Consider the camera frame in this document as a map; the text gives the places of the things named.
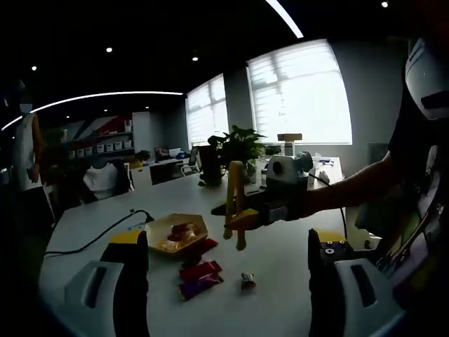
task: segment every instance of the black cable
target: black cable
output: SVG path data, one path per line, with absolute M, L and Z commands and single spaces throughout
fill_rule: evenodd
M 145 213 L 147 216 L 146 223 L 149 223 L 150 221 L 153 221 L 154 219 L 150 216 L 150 214 L 147 211 L 144 211 L 143 209 L 138 209 L 137 211 L 134 211 L 133 209 L 130 210 L 131 214 L 128 214 L 124 218 L 120 219 L 116 223 L 110 225 L 106 230 L 104 230 L 100 235 L 98 235 L 94 240 L 88 242 L 84 246 L 82 246 L 80 249 L 75 249 L 73 251 L 46 251 L 44 256 L 49 254 L 58 254 L 58 255 L 69 255 L 69 254 L 75 254 L 79 253 L 80 251 L 83 251 L 87 247 L 89 247 L 91 244 L 96 243 L 103 235 L 105 235 L 107 232 L 109 232 L 112 228 L 116 227 L 118 224 L 122 223 L 124 220 L 130 218 L 131 216 L 137 214 L 137 213 Z
M 323 179 L 309 173 L 309 176 L 311 176 L 312 178 L 317 179 L 318 181 L 321 181 L 324 185 L 332 187 L 332 185 L 330 183 L 328 183 L 327 181 L 324 181 Z M 343 220 L 343 229 L 344 229 L 344 237 L 347 239 L 348 238 L 348 232 L 347 232 L 347 226 L 346 226 L 346 219 L 344 218 L 344 213 L 343 213 L 343 208 L 340 207 L 340 213 L 342 214 L 342 220 Z

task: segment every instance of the hand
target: hand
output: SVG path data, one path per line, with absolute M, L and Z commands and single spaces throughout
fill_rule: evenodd
M 33 183 L 37 183 L 39 180 L 39 171 L 41 167 L 38 163 L 34 163 L 33 167 L 31 167 L 31 178 Z

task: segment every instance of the cardboard box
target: cardboard box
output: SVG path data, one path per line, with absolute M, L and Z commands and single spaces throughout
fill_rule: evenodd
M 295 140 L 302 140 L 302 133 L 278 133 L 278 140 L 280 142 L 294 142 Z

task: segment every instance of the red wrapper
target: red wrapper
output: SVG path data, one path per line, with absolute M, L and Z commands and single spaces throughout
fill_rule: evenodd
M 218 245 L 218 242 L 212 240 L 211 238 L 207 238 L 201 243 L 198 243 L 192 250 L 192 254 L 194 255 L 203 255 L 205 252 L 210 251 L 212 248 L 215 248 Z
M 220 283 L 223 283 L 223 279 L 218 274 L 204 275 L 200 279 L 180 284 L 180 294 L 183 300 L 189 300 Z
M 222 268 L 218 265 L 218 263 L 216 261 L 212 261 L 180 270 L 180 277 L 184 282 L 188 282 L 199 279 L 204 275 L 217 273 L 221 271 Z

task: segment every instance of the window blind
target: window blind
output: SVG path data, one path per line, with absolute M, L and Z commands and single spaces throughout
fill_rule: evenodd
M 326 40 L 273 51 L 248 67 L 253 119 L 264 143 L 277 143 L 278 133 L 302 133 L 298 143 L 352 144 L 343 78 Z
M 187 135 L 189 148 L 206 145 L 209 137 L 229 132 L 223 75 L 187 94 Z

